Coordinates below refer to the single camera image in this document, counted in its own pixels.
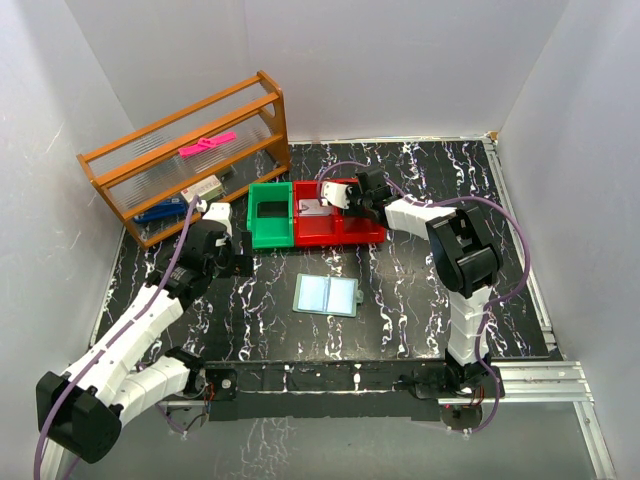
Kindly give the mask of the white striped credit card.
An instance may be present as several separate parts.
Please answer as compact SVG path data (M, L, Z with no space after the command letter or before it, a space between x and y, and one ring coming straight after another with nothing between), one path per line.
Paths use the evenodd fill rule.
M332 214L333 207L323 205L318 199L300 199L298 214L301 217L324 217Z

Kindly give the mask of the black credit card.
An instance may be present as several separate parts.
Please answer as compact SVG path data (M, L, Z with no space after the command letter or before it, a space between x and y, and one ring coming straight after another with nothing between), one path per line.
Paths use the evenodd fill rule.
M257 204L258 218L288 218L288 201L263 201Z

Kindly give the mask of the green card holder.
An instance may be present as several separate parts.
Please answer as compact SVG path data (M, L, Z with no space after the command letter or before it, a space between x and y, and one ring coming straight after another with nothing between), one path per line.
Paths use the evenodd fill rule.
M356 279L299 273L292 310L299 313L354 318L364 302Z

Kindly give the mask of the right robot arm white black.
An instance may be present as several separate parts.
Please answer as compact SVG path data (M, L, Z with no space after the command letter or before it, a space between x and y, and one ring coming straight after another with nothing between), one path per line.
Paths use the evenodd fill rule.
M460 397L501 382L491 368L486 307L503 265L484 216L477 207L427 206L395 193L379 169L356 175L356 183L331 187L322 199L352 217L364 217L388 230L428 241L436 274L449 292L450 334L445 350L442 391Z

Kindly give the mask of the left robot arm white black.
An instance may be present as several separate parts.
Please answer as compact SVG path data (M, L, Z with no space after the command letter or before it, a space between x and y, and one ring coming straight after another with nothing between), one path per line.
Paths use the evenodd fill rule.
M35 389L40 436L34 467L51 440L93 464L113 448L123 427L167 396L200 396L202 360L179 347L140 368L142 356L220 278L248 277L253 259L232 244L227 220L201 219L159 261L128 309L61 374L45 373Z

